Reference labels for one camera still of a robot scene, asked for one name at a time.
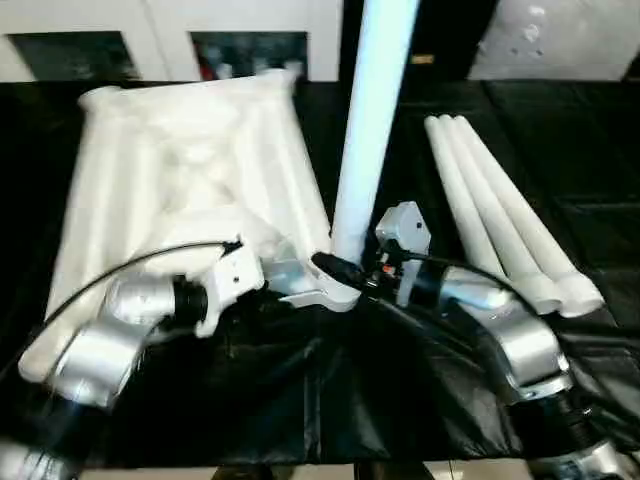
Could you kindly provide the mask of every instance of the table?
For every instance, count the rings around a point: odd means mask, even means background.
[[[42,319],[81,135],[76,99],[97,86],[0,85],[2,364]],[[311,83],[295,97],[330,213],[346,125],[344,90]],[[422,120],[464,114],[604,293],[608,309],[579,319],[579,326],[595,338],[602,327],[640,328],[639,107],[640,86],[631,84],[406,85],[374,220],[390,205],[416,200],[433,234],[432,252],[463,258]],[[420,332],[367,299],[346,314],[320,307],[275,318],[232,313],[211,339],[150,349],[105,428],[78,442],[91,451],[92,465],[125,468],[518,456],[518,439],[473,349],[445,335],[429,312],[414,313]],[[449,321],[455,324],[455,315]],[[568,325],[560,317],[549,322]],[[579,346],[580,336],[573,338]],[[579,353],[574,366],[586,390],[606,386],[640,421],[634,351],[582,346]],[[15,410],[8,397],[2,396],[4,416],[35,408],[23,399]],[[640,446],[640,434],[612,428],[615,419],[596,420],[621,448]]]

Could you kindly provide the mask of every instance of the cylindrical pole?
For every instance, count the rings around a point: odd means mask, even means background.
[[[520,190],[513,184],[466,118],[456,117],[456,129],[469,146],[473,159],[518,230],[542,271],[563,291],[560,314],[575,317],[589,313],[604,302],[593,282],[576,270]]]
[[[562,295],[557,286],[540,271],[511,219],[491,190],[463,138],[449,115],[440,117],[462,178],[471,193],[484,227],[513,286],[536,309],[546,314],[560,307]]]
[[[420,0],[367,0],[333,221],[333,253],[359,263]]]
[[[440,122],[435,117],[428,117],[424,126],[427,129],[447,203],[458,227],[468,260],[478,268],[504,277],[500,260],[482,224],[471,194],[467,190]]]

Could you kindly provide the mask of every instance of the silver robotic arm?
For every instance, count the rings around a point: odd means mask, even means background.
[[[578,403],[570,365],[556,335],[512,289],[489,274],[460,267],[435,272],[408,263],[424,258],[414,248],[414,238],[424,237],[420,231],[424,221],[415,215],[415,211],[404,211],[397,221],[385,215],[384,228],[376,229],[382,245],[379,258],[366,272],[332,255],[318,253],[313,261],[338,281],[374,299],[400,306],[432,304],[440,311],[457,304],[466,315],[457,316],[456,322],[472,332],[470,338],[494,391],[507,407],[535,478],[631,479],[619,464],[613,444],[592,426],[588,409]],[[418,250],[424,252],[427,246],[428,242],[421,244]],[[407,265],[411,267],[409,286]]]

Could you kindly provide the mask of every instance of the black cable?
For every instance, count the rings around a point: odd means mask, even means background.
[[[163,248],[163,249],[160,249],[160,250],[154,250],[152,252],[148,252],[148,253],[145,253],[143,255],[139,255],[139,256],[134,257],[134,258],[132,258],[130,260],[127,260],[126,262],[123,262],[123,263],[121,263],[119,265],[116,265],[115,267],[112,267],[112,268],[106,270],[105,272],[103,272],[102,274],[98,275],[96,278],[94,278],[90,282],[88,282],[85,285],[83,285],[82,287],[80,287],[74,293],[72,293],[64,302],[62,302],[60,304],[60,306],[58,308],[56,308],[53,312],[51,312],[50,315],[48,315],[45,318],[44,322],[42,322],[42,324],[38,328],[36,328],[35,331],[31,332],[31,334],[29,336],[29,339],[27,341],[27,346],[24,349],[19,350],[18,353],[7,363],[5,368],[3,368],[2,371],[0,371],[0,380],[2,380],[5,377],[5,375],[7,374],[7,372],[11,368],[11,366],[15,363],[15,361],[18,358],[20,358],[22,356],[22,354],[29,348],[29,346],[31,345],[31,342],[29,340],[38,337],[42,332],[44,332],[44,330],[49,326],[49,324],[51,322],[53,322],[60,315],[62,315],[82,295],[84,295],[86,292],[91,290],[93,287],[95,287],[99,283],[102,283],[104,280],[106,280],[107,278],[111,277],[112,275],[114,275],[114,274],[116,274],[118,272],[121,272],[123,270],[126,270],[127,268],[129,268],[129,267],[131,267],[133,265],[136,265],[138,263],[144,262],[145,260],[149,260],[150,258],[159,257],[159,256],[162,256],[162,255],[168,255],[170,253],[175,253],[175,252],[178,252],[180,250],[189,250],[189,249],[194,249],[194,248],[224,247],[224,249],[226,251],[228,249],[236,248],[237,246],[238,246],[237,242],[220,242],[220,241],[184,243],[184,244],[181,244],[181,245],[174,245],[172,247],[167,247],[167,248]]]

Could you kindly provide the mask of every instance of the cabinet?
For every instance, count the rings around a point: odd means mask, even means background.
[[[0,0],[0,81],[338,77],[342,0]]]

